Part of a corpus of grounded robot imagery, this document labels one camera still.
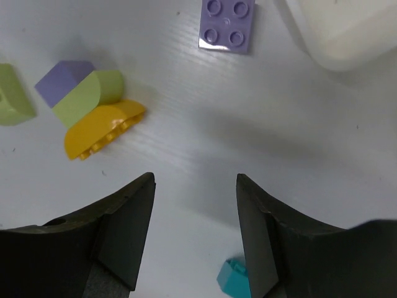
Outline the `purple square lego brick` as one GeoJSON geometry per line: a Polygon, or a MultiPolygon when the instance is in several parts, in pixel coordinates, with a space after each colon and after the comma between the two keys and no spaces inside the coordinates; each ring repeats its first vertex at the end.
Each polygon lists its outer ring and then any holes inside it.
{"type": "Polygon", "coordinates": [[[253,0],[203,0],[198,47],[247,54],[254,9],[253,0]]]}

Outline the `yellow curved lego brick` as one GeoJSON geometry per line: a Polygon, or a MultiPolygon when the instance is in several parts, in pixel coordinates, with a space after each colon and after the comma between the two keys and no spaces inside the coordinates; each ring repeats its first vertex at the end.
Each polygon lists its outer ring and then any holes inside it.
{"type": "Polygon", "coordinates": [[[64,148],[70,160],[85,160],[141,122],[146,107],[132,100],[98,106],[70,127],[64,148]]]}

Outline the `green curved brick of stack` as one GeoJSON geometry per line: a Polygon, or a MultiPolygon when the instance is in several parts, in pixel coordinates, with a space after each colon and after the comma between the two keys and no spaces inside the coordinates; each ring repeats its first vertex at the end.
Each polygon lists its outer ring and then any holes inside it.
{"type": "Polygon", "coordinates": [[[72,89],[52,111],[66,128],[70,128],[96,107],[120,101],[123,94],[124,80],[119,70],[96,70],[72,89]]]}

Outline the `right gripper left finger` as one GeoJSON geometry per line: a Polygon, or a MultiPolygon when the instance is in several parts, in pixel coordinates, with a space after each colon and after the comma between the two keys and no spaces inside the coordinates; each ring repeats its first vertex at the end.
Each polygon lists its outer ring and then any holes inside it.
{"type": "Polygon", "coordinates": [[[154,174],[44,225],[1,231],[2,297],[128,297],[136,289],[154,174]]]}

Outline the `light green lego brick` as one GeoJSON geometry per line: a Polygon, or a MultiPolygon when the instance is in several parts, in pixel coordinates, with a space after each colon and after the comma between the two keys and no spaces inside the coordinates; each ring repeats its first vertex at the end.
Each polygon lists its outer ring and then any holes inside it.
{"type": "Polygon", "coordinates": [[[36,115],[14,67],[1,63],[1,126],[15,126],[36,115]]]}

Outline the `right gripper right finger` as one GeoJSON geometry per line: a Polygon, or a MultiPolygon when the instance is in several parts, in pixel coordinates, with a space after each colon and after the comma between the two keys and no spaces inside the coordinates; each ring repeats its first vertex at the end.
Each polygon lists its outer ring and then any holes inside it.
{"type": "Polygon", "coordinates": [[[396,221],[343,229],[236,178],[244,257],[253,297],[395,297],[396,221]]]}

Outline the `purple brick of stack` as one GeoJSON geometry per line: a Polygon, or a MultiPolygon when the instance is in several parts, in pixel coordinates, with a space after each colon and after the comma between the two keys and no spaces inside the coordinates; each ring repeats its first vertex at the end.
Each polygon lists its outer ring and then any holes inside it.
{"type": "Polygon", "coordinates": [[[87,60],[61,60],[35,85],[35,90],[53,108],[95,69],[87,60]]]}

